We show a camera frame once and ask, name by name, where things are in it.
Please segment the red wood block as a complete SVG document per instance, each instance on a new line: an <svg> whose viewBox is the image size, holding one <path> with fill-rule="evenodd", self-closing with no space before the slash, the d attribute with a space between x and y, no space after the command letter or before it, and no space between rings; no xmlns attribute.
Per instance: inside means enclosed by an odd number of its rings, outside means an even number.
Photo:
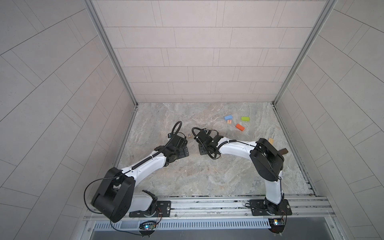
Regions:
<svg viewBox="0 0 384 240"><path fill-rule="evenodd" d="M236 128L240 131L244 131L245 130L245 127L243 127L242 125L240 124L236 124Z"/></svg>

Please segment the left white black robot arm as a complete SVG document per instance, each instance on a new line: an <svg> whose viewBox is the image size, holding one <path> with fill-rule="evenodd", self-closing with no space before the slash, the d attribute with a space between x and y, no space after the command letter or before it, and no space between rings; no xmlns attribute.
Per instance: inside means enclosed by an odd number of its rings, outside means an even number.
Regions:
<svg viewBox="0 0 384 240"><path fill-rule="evenodd" d="M91 201L91 206L96 209L95 214L104 215L116 223L127 213L145 217L156 213L157 196L146 190L136 192L135 187L155 171L189 156L187 138L178 135L181 126L181 121L176 122L168 142L156 147L144 159L123 169L113 167L98 179L101 183Z"/></svg>

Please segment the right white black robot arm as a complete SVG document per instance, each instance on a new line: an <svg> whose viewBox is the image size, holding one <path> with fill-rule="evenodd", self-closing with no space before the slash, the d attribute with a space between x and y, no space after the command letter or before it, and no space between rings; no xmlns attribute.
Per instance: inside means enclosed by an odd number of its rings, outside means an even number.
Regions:
<svg viewBox="0 0 384 240"><path fill-rule="evenodd" d="M260 138L255 142L231 140L216 134L212 130L192 128L194 139L199 144L201 155L208 155L216 160L221 155L233 155L252 161L259 176L265 181L264 200L250 200L245 203L254 216L290 216L289 202L285 199L281 181L284 168L284 155L287 149L277 150L268 140Z"/></svg>

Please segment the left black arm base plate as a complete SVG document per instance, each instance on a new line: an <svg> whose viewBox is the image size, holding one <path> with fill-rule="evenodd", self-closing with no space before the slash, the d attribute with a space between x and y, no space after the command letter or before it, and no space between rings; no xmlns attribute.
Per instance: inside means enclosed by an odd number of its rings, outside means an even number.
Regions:
<svg viewBox="0 0 384 240"><path fill-rule="evenodd" d="M159 217L169 217L171 211L171 201L157 201L156 205L151 205L147 211L135 211L130 212L130 218L154 218Z"/></svg>

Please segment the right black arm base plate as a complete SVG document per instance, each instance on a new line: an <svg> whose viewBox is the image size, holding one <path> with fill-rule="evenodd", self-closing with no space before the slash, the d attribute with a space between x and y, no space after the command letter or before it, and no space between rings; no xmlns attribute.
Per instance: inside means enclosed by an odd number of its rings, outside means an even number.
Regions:
<svg viewBox="0 0 384 240"><path fill-rule="evenodd" d="M291 216L293 214L291 206L286 199L282 199L277 205L267 199L250 200L249 205L253 216Z"/></svg>

